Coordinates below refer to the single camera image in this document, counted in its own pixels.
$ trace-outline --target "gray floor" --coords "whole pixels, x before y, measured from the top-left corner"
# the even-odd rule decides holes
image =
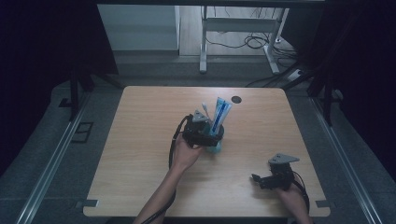
[[[198,57],[118,55],[119,76],[124,85],[245,87],[249,82],[270,77],[264,56],[208,58],[208,71],[199,73]],[[83,202],[95,173],[122,90],[93,76],[82,122],[93,122],[86,144],[70,144],[33,223],[106,223],[109,217],[85,217]],[[277,86],[285,83],[280,80]],[[260,87],[266,81],[250,87]],[[305,88],[309,82],[287,91],[293,114],[331,206],[328,217],[315,217],[321,223],[369,223],[335,156]],[[69,93],[64,83],[53,90],[51,104],[18,158],[0,179],[0,223],[14,223],[47,164],[68,124],[69,109],[58,107]],[[344,118],[338,105],[332,106],[333,129],[337,133],[358,177],[382,219],[396,223],[396,185],[373,152]]]

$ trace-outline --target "wooden tabletop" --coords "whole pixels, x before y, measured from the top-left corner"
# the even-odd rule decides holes
[[[168,217],[288,217],[276,194],[260,189],[251,174],[271,175],[268,160],[276,153],[300,158],[291,163],[304,179],[310,215],[326,217],[317,207],[325,196],[303,138],[281,89],[127,87],[110,129],[88,200],[86,216],[135,217],[168,170],[172,136],[180,121],[206,102],[213,116],[217,97],[242,99],[224,121],[218,154],[204,153],[182,177]]]

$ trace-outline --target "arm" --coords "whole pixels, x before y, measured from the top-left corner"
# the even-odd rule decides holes
[[[312,218],[308,215],[305,201],[300,190],[295,185],[291,185],[288,190],[275,189],[279,199],[285,204],[286,208],[299,224],[312,224]]]
[[[180,178],[184,172],[187,171],[199,158],[204,151],[203,147],[190,148],[181,134],[178,135],[176,140],[174,159],[171,168],[166,174],[161,185],[152,194],[146,205],[142,208],[135,223],[142,223],[148,217],[163,208],[172,197]],[[160,217],[156,218],[151,223],[163,223],[163,213]]]

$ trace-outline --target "wall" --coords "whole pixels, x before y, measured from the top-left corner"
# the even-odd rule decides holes
[[[98,5],[113,50],[177,50],[179,6]]]

